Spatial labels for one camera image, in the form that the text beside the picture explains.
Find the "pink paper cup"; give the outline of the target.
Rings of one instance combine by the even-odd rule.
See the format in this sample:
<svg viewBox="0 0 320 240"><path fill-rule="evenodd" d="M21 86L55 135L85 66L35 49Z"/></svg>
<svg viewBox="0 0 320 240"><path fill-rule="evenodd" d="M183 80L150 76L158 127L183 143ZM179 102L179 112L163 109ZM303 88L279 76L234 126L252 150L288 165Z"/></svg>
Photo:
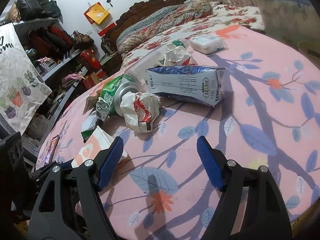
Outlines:
<svg viewBox="0 0 320 240"><path fill-rule="evenodd" d="M88 159L93 160L101 150L108 149L113 141L113 137L107 134L100 127L97 127L85 142L84 147L80 149L76 157L72 160L72 168L79 167Z"/></svg>

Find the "red white paper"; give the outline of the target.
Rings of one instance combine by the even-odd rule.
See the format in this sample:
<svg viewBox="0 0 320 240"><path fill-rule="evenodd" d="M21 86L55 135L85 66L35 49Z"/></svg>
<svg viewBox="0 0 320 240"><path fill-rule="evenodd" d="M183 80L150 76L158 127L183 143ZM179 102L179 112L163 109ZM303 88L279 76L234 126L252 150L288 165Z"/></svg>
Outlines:
<svg viewBox="0 0 320 240"><path fill-rule="evenodd" d="M138 133L149 133L159 116L160 97L151 93L127 92L121 99L120 111L128 128Z"/></svg>

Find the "green aluminium can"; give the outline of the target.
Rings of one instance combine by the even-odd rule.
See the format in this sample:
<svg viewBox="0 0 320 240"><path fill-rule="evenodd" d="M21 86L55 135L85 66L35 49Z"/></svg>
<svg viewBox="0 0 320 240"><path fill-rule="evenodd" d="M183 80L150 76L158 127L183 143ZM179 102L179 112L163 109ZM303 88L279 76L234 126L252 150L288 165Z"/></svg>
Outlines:
<svg viewBox="0 0 320 240"><path fill-rule="evenodd" d="M123 116L120 110L122 97L127 92L139 92L140 85L130 75L122 74L108 81L102 88L96 103L96 114L101 121L105 121L110 115Z"/></svg>

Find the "blue white milk carton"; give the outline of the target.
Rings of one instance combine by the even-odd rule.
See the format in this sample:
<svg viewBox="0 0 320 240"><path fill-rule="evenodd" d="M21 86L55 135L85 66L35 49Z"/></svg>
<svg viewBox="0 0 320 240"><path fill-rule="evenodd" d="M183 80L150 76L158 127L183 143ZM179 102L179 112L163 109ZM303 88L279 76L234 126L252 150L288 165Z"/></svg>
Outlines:
<svg viewBox="0 0 320 240"><path fill-rule="evenodd" d="M152 94L214 107L225 97L224 73L223 67L157 66L146 77Z"/></svg>

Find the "smartphone on blanket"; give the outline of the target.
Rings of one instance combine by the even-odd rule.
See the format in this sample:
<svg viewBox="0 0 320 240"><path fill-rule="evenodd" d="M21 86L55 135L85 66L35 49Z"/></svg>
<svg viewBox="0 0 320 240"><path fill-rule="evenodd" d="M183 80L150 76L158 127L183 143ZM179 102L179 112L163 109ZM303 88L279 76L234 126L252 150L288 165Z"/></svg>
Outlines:
<svg viewBox="0 0 320 240"><path fill-rule="evenodd" d="M59 135L56 135L55 137L53 137L53 139L51 140L50 142L50 146L48 148L48 152L47 152L47 155L46 155L46 158L45 158L45 161L44 161L44 164L47 165L49 164L50 162L52 162L53 160L53 155L54 155L54 152L56 150L56 147L58 145L58 142L60 140L60 136Z"/></svg>

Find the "green white snack wrapper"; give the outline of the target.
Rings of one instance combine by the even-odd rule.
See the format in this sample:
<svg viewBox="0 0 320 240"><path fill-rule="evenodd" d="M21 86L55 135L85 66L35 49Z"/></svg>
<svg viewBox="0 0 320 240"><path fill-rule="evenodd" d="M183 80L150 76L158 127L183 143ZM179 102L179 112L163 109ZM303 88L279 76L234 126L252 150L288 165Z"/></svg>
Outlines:
<svg viewBox="0 0 320 240"><path fill-rule="evenodd" d="M97 116L97 111L93 110L81 126L81 136L84 142L92 135L99 123L100 119Z"/></svg>

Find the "pink leaf-pattern blanket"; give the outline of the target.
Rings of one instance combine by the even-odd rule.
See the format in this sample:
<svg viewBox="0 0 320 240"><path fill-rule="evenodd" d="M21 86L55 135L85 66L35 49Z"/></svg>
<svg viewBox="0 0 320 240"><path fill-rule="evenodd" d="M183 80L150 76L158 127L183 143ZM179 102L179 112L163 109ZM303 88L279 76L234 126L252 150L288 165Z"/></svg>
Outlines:
<svg viewBox="0 0 320 240"><path fill-rule="evenodd" d="M319 69L293 48L238 25L211 34L227 49L193 57L225 67L222 102L208 107L162 98L149 134L135 133L119 117L105 125L129 155L100 195L121 238L202 236L220 195L198 156L200 136L241 166L267 166L290 219L319 198Z"/></svg>

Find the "white cactus tote bag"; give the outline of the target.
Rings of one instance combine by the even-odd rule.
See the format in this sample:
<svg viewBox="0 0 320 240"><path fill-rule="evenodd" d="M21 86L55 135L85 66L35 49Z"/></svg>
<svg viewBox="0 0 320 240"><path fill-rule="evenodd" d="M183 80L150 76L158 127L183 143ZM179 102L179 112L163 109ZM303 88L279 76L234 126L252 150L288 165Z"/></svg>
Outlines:
<svg viewBox="0 0 320 240"><path fill-rule="evenodd" d="M52 90L25 53L12 23L1 26L1 115L24 133Z"/></svg>

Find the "grey metal shelf rack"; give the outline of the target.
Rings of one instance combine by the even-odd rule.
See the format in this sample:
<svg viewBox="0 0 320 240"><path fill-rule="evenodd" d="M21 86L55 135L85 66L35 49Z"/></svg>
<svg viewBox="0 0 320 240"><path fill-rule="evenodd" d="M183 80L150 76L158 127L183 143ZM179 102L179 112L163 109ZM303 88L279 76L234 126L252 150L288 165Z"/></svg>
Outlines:
<svg viewBox="0 0 320 240"><path fill-rule="evenodd" d="M20 21L18 23L14 23L13 26L15 28L16 34L20 41L26 42L28 38L28 34L33 29L39 28L47 28L49 26L55 26L61 30L65 30L62 22L58 18L43 18L43 19L34 19L31 21ZM69 62L73 61L73 59L77 58L81 54L80 50L71 50L68 52L64 59L59 61L58 63L50 64L48 68L44 67L42 63L38 63L40 70L39 77L46 84L51 82L56 74L64 68ZM67 101L71 98L75 89L79 85L79 81L74 82L67 90L63 93L63 98L59 100L57 103L52 103L50 111L46 114L48 127L44 132L43 137L39 142L39 146L35 146L30 142L30 140L23 135L22 136L22 146L24 149L24 159L30 165L36 164L36 159L39 156L39 151L42 143L44 142L45 137L52 130L54 125L56 124L58 118L62 114L63 108L66 106Z"/></svg>

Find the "clear plastic bottle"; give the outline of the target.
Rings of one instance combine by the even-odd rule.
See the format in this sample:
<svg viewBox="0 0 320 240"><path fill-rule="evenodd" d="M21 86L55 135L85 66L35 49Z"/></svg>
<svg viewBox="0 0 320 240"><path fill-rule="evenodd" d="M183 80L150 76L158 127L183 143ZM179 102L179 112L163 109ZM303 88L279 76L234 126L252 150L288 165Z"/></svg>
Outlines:
<svg viewBox="0 0 320 240"><path fill-rule="evenodd" d="M125 74L130 75L136 81L139 81L141 84L147 83L146 70L149 68L164 65L164 54L166 51L166 45L161 45L159 48L154 49L153 51L147 53L140 60L134 63L131 67L125 70ZM178 39L171 42L175 46L184 46L185 49L189 47L189 42L186 39Z"/></svg>

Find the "dark wooden headboard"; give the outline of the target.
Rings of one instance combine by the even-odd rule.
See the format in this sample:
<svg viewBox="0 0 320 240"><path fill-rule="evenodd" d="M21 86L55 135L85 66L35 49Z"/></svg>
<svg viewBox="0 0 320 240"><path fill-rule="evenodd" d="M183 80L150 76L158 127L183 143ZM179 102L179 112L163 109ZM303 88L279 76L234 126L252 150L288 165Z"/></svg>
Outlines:
<svg viewBox="0 0 320 240"><path fill-rule="evenodd" d="M111 51L117 51L116 40L125 29L147 18L159 9L171 5L181 5L184 1L185 0L149 0L147 2L142 1L135 3L127 12L123 13L120 18L116 20L116 25L109 28L106 34L102 36L102 50L106 54L109 53L106 47L110 48Z"/></svg>

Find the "white tissue pack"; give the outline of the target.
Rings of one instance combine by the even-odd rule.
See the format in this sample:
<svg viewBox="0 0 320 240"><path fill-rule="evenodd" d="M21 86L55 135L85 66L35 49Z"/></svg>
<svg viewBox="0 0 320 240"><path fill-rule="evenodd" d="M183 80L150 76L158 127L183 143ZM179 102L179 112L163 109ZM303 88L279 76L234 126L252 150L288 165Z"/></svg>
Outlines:
<svg viewBox="0 0 320 240"><path fill-rule="evenodd" d="M226 49L224 40L214 35L200 35L189 40L193 50L209 55Z"/></svg>

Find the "tan paper fan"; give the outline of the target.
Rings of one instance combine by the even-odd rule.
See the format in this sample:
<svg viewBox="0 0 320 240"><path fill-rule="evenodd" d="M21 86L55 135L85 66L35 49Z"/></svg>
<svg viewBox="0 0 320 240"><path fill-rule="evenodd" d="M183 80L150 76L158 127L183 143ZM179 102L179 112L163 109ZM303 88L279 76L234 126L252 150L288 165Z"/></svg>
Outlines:
<svg viewBox="0 0 320 240"><path fill-rule="evenodd" d="M315 65L319 66L319 44L315 42L302 41L298 43L299 51L312 61Z"/></svg>

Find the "folded striped floral quilt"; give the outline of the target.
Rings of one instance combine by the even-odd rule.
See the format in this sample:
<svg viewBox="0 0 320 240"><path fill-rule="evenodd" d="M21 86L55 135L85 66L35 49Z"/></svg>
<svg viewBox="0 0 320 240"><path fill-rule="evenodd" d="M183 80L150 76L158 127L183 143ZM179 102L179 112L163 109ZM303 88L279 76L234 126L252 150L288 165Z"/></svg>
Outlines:
<svg viewBox="0 0 320 240"><path fill-rule="evenodd" d="M188 0L181 5L163 7L122 31L116 40L118 53L124 57L157 34L212 14L213 6L203 0Z"/></svg>

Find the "lower clear storage bin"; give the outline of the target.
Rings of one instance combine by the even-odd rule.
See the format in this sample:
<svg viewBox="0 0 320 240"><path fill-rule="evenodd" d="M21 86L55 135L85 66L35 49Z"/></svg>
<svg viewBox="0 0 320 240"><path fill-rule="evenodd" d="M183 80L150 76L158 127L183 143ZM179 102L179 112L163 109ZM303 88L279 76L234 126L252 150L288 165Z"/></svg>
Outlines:
<svg viewBox="0 0 320 240"><path fill-rule="evenodd" d="M255 0L267 35L296 46L319 42L319 15L309 0Z"/></svg>

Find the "floral bed sheet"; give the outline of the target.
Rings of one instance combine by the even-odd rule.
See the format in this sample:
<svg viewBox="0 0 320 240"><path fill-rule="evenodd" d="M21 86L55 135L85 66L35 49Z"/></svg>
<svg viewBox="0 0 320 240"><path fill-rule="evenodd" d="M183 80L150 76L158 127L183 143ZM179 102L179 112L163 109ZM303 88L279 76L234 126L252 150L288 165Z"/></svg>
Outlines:
<svg viewBox="0 0 320 240"><path fill-rule="evenodd" d="M131 51L124 54L121 68L132 66L148 53L174 40L180 38L189 40L197 35L212 33L236 24L257 31L264 31L265 29L259 8L219 4L213 7L213 14L210 16L171 27L143 43L134 46Z"/></svg>

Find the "yellow red wall calendar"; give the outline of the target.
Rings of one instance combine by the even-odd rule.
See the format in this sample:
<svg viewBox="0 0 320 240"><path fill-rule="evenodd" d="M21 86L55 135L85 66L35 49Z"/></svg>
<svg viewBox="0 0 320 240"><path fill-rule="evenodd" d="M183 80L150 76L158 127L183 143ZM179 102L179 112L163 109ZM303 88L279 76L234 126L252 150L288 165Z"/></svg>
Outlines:
<svg viewBox="0 0 320 240"><path fill-rule="evenodd" d="M104 9L100 2L89 5L89 8L84 12L84 16L100 37L116 26L112 15Z"/></svg>

